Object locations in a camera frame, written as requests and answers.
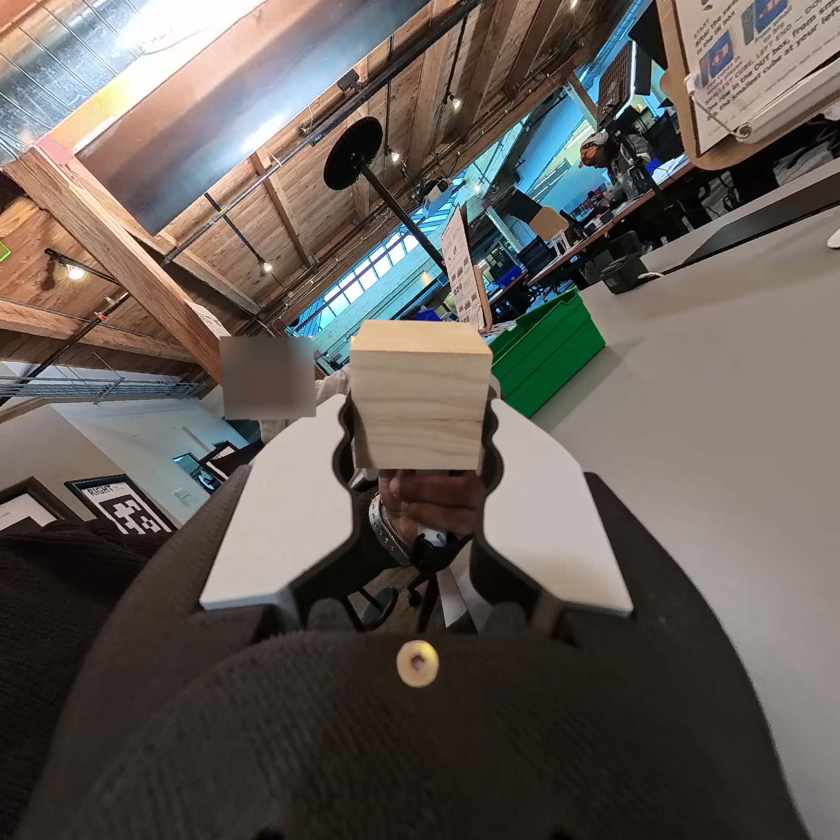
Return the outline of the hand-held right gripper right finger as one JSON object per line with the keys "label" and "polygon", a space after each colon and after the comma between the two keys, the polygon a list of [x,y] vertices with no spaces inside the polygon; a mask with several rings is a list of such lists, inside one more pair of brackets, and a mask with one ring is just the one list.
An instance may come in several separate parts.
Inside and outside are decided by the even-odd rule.
{"label": "hand-held right gripper right finger", "polygon": [[518,605],[553,636],[572,613],[627,619],[634,604],[585,473],[553,437],[499,398],[487,405],[484,506],[469,582],[490,609]]}

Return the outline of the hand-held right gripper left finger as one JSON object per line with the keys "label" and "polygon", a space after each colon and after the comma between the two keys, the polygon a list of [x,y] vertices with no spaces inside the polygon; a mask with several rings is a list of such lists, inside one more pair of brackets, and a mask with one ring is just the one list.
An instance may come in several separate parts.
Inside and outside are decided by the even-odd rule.
{"label": "hand-held right gripper left finger", "polygon": [[286,631],[314,604],[369,579],[353,472],[351,401],[335,395],[255,458],[199,604],[205,613],[267,606]]}

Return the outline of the green plastic bin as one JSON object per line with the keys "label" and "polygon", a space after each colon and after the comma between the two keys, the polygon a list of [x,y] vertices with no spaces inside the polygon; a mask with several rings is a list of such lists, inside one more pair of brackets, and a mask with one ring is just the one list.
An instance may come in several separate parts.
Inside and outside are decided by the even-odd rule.
{"label": "green plastic bin", "polygon": [[527,312],[489,343],[502,399],[527,418],[606,346],[573,287]]}

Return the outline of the large wooden cube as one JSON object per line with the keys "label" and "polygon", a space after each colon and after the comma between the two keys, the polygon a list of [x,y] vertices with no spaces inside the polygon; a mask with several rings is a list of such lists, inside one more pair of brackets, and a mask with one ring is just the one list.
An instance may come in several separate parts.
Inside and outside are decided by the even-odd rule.
{"label": "large wooden cube", "polygon": [[477,470],[491,363],[466,323],[363,321],[348,365],[355,464]]}

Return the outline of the person's left forearm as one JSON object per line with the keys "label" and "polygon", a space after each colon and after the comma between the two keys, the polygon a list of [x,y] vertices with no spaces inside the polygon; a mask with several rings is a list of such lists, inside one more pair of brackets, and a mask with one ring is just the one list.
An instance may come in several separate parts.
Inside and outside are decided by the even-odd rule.
{"label": "person's left forearm", "polygon": [[362,491],[353,493],[353,505],[360,524],[355,557],[362,585],[372,583],[383,572],[409,568],[414,540],[397,527],[398,518],[388,511],[380,491],[363,486]]}

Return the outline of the black desk mat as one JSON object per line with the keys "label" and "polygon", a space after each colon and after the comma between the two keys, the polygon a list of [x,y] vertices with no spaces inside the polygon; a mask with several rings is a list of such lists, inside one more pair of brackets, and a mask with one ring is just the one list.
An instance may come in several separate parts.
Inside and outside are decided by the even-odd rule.
{"label": "black desk mat", "polygon": [[719,229],[703,246],[684,260],[682,266],[690,266],[708,259],[838,204],[838,185],[826,179],[814,185],[811,190],[787,196]]}

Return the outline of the person's left hand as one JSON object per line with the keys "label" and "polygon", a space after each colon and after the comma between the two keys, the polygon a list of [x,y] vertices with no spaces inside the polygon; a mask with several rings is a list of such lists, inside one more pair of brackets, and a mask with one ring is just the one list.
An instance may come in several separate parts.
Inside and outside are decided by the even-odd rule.
{"label": "person's left hand", "polygon": [[425,529],[467,538],[477,525],[486,489],[473,470],[381,470],[379,491],[388,522],[406,543]]}

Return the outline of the black white marker poster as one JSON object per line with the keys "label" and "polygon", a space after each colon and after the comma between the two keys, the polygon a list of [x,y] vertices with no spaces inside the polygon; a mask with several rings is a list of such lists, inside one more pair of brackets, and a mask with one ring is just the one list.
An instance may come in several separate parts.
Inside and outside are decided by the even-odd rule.
{"label": "black white marker poster", "polygon": [[123,535],[151,536],[178,530],[127,475],[74,479],[65,487],[98,518],[105,518]]}

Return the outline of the black charger box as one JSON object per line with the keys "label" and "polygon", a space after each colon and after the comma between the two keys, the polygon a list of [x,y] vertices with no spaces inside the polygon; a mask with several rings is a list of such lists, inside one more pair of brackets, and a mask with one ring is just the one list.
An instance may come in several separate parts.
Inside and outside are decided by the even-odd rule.
{"label": "black charger box", "polygon": [[612,294],[620,295],[648,282],[649,274],[641,255],[629,254],[605,266],[601,279]]}

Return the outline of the framed picture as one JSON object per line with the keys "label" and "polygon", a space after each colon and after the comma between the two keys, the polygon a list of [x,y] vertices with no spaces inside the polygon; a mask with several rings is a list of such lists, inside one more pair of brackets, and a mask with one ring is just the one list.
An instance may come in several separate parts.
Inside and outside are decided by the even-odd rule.
{"label": "framed picture", "polygon": [[40,532],[51,522],[83,520],[34,477],[1,490],[1,534]]}

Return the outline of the instruction board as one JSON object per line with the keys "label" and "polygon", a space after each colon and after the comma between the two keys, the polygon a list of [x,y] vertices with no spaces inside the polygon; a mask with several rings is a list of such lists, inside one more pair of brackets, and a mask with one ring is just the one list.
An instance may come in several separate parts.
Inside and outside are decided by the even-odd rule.
{"label": "instruction board", "polygon": [[466,205],[458,205],[452,213],[440,245],[458,320],[481,334],[487,333],[492,326],[492,314],[484,278],[469,250]]}

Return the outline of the wooden ceiling beam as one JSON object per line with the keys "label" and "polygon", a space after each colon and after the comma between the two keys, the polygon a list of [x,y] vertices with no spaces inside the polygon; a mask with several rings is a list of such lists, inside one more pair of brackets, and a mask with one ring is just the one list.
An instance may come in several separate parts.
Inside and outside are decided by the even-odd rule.
{"label": "wooden ceiling beam", "polygon": [[2,167],[2,183],[22,193],[2,210],[2,330],[68,340],[83,320],[84,343],[185,362],[222,384],[211,317],[235,332],[260,311],[258,270],[219,265],[168,230],[148,234],[63,147],[35,147]]}

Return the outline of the black disc on pole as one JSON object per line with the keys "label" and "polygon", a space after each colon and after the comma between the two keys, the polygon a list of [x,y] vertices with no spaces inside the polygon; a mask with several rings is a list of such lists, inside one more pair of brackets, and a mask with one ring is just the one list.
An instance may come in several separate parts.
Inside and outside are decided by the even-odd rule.
{"label": "black disc on pole", "polygon": [[384,204],[393,211],[447,277],[445,261],[439,250],[414,223],[407,211],[375,176],[370,167],[382,145],[383,137],[383,127],[377,118],[364,117],[354,122],[332,147],[323,168],[323,180],[329,189],[340,192],[352,186],[362,176],[373,186]]}

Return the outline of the white stand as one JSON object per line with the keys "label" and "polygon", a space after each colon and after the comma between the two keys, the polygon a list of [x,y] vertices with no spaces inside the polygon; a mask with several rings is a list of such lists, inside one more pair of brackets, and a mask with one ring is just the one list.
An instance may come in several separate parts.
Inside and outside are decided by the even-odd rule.
{"label": "white stand", "polygon": [[[747,117],[737,127],[724,128],[723,138],[706,153],[699,152],[698,141],[695,137],[697,129],[695,111],[702,111],[706,105],[699,98],[699,89],[695,88],[693,77],[687,77],[684,80],[684,87],[686,101],[679,103],[678,114],[682,140],[689,160],[695,167],[704,170],[714,172],[730,170],[734,165],[752,161],[757,154],[777,144],[780,139],[789,137],[801,125],[813,121],[818,114],[830,111],[832,107],[837,106],[838,63],[825,66],[797,82],[788,91],[774,99],[771,104]],[[787,196],[803,190],[811,190],[814,185],[826,179],[832,180],[833,184],[838,186],[838,159],[835,159],[834,165],[835,169],[830,174],[824,174],[815,181],[808,182],[804,177],[797,178],[789,185],[780,187],[765,196],[761,201],[748,203],[743,215],[736,216],[735,220],[727,222],[723,227]]]}

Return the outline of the silver ventilation duct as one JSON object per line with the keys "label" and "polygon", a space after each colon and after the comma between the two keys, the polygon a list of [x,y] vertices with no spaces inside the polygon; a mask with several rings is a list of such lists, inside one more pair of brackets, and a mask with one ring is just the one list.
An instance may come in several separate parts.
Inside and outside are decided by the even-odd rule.
{"label": "silver ventilation duct", "polygon": [[37,2],[2,28],[1,165],[138,60],[220,23],[210,2]]}

